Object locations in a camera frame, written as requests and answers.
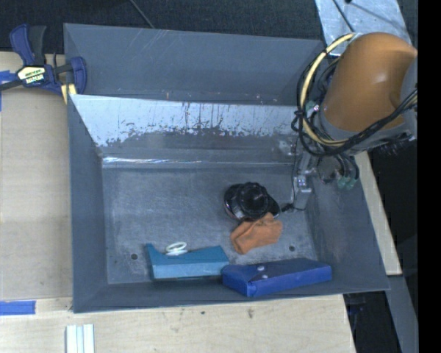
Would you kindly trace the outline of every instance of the cable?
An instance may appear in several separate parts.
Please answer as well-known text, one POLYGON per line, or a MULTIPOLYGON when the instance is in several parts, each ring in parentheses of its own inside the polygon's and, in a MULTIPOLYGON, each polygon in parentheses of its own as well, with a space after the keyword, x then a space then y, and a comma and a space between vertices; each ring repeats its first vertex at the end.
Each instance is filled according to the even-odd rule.
POLYGON ((342 154, 344 151, 349 150, 353 146, 361 143, 362 141, 368 139, 371 135, 382 129, 385 125, 396 119, 401 113, 404 111, 413 108, 413 106, 417 103, 417 90, 413 90, 405 99, 404 101, 395 109, 393 113, 391 113, 389 116, 382 118, 378 120, 377 122, 371 124, 368 128, 365 130, 356 133, 355 135, 351 136, 349 139, 345 140, 344 144, 340 145, 339 147, 335 147, 333 149, 330 149, 329 147, 320 146, 321 152, 313 151, 309 145, 305 142, 304 139, 304 133, 302 132, 302 124, 303 124, 303 117, 301 118, 301 114, 296 112, 296 118, 294 119, 293 123, 298 122, 298 132, 299 132, 299 138, 301 139, 301 144, 303 147, 312 155, 316 156, 325 156, 325 155, 336 155, 336 154, 342 154))
POLYGON ((334 59, 326 68, 325 71, 322 72, 320 77, 318 78, 318 87, 322 93, 326 92, 326 80, 329 78, 330 73, 334 71, 334 69, 337 67, 338 61, 340 60, 339 57, 334 59))
MULTIPOLYGON (((343 35, 342 37, 339 37, 332 44, 330 44, 330 46, 326 47, 321 53, 319 53, 319 55, 312 61, 312 63, 310 64, 310 67, 309 67, 309 71, 307 72, 307 75, 304 78, 304 83, 302 85, 302 89, 301 89, 299 100, 298 100, 298 109, 299 109, 300 114, 303 114, 303 112, 304 112, 304 106, 305 106, 307 91, 309 89, 310 82, 312 80, 312 77, 313 77, 315 71, 317 70, 318 66, 322 62, 322 60, 331 51, 333 51, 335 48, 337 48, 340 44, 342 44, 348 40, 351 40, 354 37, 354 35, 355 35, 354 33, 350 33, 350 34, 343 35)), ((311 139, 313 139, 319 143, 324 142, 325 144, 338 145, 340 143, 345 142, 345 140, 339 140, 339 141, 322 140, 312 131, 309 124, 307 124, 307 123, 304 125, 304 129, 306 130, 306 133, 311 137, 311 139)))
POLYGON ((135 3, 134 0, 129 0, 132 5, 134 5, 134 8, 139 12, 139 14, 143 17, 144 20, 146 20, 147 24, 152 28, 155 29, 155 26, 150 22, 150 20, 147 18, 147 16, 144 14, 144 12, 139 8, 139 6, 135 3))
MULTIPOLYGON (((316 70, 318 69, 318 66, 330 51, 335 49, 341 43, 352 39, 353 37, 354 33, 343 35, 342 37, 336 39, 328 47, 326 47, 326 49, 319 53, 319 55, 308 65, 307 69, 305 70, 306 76, 303 77, 301 88, 299 87, 300 81, 298 82, 298 110, 295 112, 295 117, 293 119, 293 122, 291 123, 291 128, 299 133, 299 138, 302 145, 310 154, 316 156, 341 154, 344 151, 369 138, 386 124, 397 118, 404 110, 413 108, 417 103, 417 89, 415 89, 412 93, 410 93, 409 96, 404 99, 404 101, 397 107, 397 109, 395 109, 392 114, 390 114, 386 118, 377 121, 374 124, 371 124, 364 131, 359 132, 354 136, 351 136, 351 138, 344 140, 332 140, 325 132, 321 132, 316 126, 312 124, 312 122, 308 121, 305 111, 306 97, 309 91, 309 87, 311 85, 312 78, 316 70), (318 145, 318 147, 315 150, 312 149, 310 145, 307 145, 307 143, 305 142, 304 136, 310 138, 314 144, 318 145)), ((395 102, 395 96, 391 95, 390 98, 392 101, 395 102)))
POLYGON ((345 17, 345 13, 341 10, 340 6, 337 3, 337 0, 332 0, 333 3, 335 4, 335 7, 337 7, 338 12, 340 12, 341 16, 343 17, 343 20, 345 20, 346 25, 348 25, 348 27, 350 28, 350 30, 352 32, 354 32, 354 28, 352 27, 352 25, 350 24, 350 21, 348 21, 348 19, 345 17))

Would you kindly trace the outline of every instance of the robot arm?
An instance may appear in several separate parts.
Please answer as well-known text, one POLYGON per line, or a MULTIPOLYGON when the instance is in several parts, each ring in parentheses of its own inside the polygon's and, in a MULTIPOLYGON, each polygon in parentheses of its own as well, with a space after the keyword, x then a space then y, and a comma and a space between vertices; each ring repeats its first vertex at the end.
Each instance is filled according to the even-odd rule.
POLYGON ((303 149, 293 183, 298 209, 304 209, 309 198, 310 174, 319 173, 326 182, 337 178, 340 188, 352 188, 359 178, 355 154, 416 138, 417 50, 387 33, 345 35, 318 55, 303 80, 291 125, 303 149), (329 86, 322 89, 318 101, 310 101, 309 90, 320 63, 350 40, 343 54, 323 72, 328 79, 334 71, 329 86))

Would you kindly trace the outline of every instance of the gray bin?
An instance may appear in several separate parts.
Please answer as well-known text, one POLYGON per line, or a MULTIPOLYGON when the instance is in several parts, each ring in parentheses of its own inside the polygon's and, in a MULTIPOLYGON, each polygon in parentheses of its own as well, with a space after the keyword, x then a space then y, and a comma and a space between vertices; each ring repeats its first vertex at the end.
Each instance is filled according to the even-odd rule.
POLYGON ((235 183, 293 199, 300 75, 318 40, 65 25, 65 55, 87 63, 68 102, 74 312, 245 302, 220 279, 153 282, 145 250, 221 245, 230 263, 328 263, 332 281, 255 300, 388 289, 360 183, 313 182, 305 211, 282 213, 279 242, 239 255, 223 210, 235 183))

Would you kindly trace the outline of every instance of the white ring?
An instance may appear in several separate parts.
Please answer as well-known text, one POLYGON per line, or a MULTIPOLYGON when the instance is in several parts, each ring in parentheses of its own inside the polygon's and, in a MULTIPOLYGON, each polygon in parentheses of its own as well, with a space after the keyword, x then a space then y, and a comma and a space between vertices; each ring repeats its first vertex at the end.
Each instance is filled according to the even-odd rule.
POLYGON ((186 254, 187 250, 184 248, 187 246, 186 242, 175 242, 165 247, 166 255, 176 256, 186 254))

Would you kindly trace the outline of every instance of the green connector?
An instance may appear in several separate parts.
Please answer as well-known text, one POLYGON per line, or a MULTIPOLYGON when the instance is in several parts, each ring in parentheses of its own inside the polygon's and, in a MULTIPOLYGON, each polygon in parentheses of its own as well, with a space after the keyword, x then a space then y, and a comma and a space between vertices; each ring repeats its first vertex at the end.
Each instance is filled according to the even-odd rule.
POLYGON ((351 179, 348 183, 346 183, 345 189, 350 190, 354 187, 358 179, 351 179))
POLYGON ((310 109, 312 109, 314 106, 316 105, 315 101, 308 101, 306 103, 306 111, 309 111, 310 109))
POLYGON ((342 176, 341 178, 338 179, 338 188, 344 188, 350 181, 350 177, 349 176, 342 176))

